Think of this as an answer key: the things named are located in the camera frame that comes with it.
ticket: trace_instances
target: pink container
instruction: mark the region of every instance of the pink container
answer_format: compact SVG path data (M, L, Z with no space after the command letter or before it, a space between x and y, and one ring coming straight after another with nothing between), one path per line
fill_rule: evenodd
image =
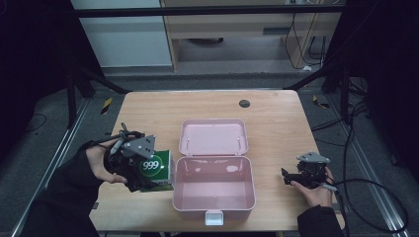
M244 122L190 119L183 123L173 206L186 219L206 225L246 219L256 203Z

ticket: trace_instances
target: green carton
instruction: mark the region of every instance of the green carton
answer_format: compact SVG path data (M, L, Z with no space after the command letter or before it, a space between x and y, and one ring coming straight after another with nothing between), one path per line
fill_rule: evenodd
M151 182L170 188L173 176L173 157L170 150L155 151L153 158L139 163L139 173Z

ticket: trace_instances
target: box latch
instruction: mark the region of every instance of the box latch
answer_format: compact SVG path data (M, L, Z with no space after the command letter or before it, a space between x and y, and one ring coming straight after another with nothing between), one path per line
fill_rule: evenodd
M207 210L206 225L223 225L224 214L220 210Z

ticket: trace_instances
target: small round object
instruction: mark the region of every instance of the small round object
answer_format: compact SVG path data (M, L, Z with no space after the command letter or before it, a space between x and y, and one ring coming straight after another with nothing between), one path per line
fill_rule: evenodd
M238 103L238 105L239 105L241 108L248 108L248 107L250 107L250 102L249 102L248 100L241 100L241 101Z

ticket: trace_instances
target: table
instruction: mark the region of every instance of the table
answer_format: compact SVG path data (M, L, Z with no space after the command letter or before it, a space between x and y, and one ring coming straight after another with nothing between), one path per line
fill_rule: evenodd
M239 102L248 100L250 107ZM155 134L155 150L182 157L179 138L185 119L242 119L252 162L256 206L245 221L205 226L186 221L172 205L172 191L131 193L123 184L103 184L91 219L99 231L278 231L297 230L296 217L307 209L303 196L284 184L281 168L296 172L297 155L316 151L310 127L295 91L132 92L125 97L113 133Z

